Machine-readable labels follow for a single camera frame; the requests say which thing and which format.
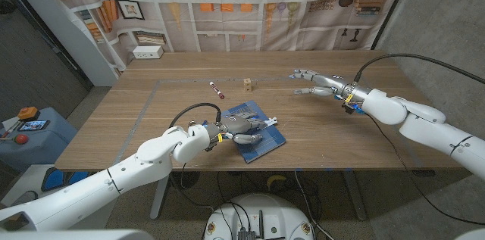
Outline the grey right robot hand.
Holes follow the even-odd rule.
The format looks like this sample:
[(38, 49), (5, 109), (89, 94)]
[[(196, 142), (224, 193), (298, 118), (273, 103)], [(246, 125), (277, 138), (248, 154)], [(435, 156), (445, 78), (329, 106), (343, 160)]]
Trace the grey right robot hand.
[(314, 94), (322, 97), (335, 96), (339, 100), (348, 103), (363, 102), (371, 89), (347, 82), (343, 77), (337, 75), (325, 76), (313, 70), (294, 70), (289, 76), (291, 79), (305, 79), (314, 83), (313, 87), (296, 89), (293, 93)]

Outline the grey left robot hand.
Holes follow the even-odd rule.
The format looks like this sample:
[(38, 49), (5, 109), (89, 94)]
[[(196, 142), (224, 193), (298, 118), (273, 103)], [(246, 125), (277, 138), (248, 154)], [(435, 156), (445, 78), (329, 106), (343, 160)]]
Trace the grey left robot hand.
[(230, 114), (222, 117), (218, 123), (209, 123), (205, 129), (208, 131), (210, 142), (216, 142), (221, 138), (232, 139), (236, 144), (249, 145), (260, 142), (262, 134), (251, 134), (251, 131), (264, 129), (265, 121), (255, 118), (256, 113), (243, 112)]

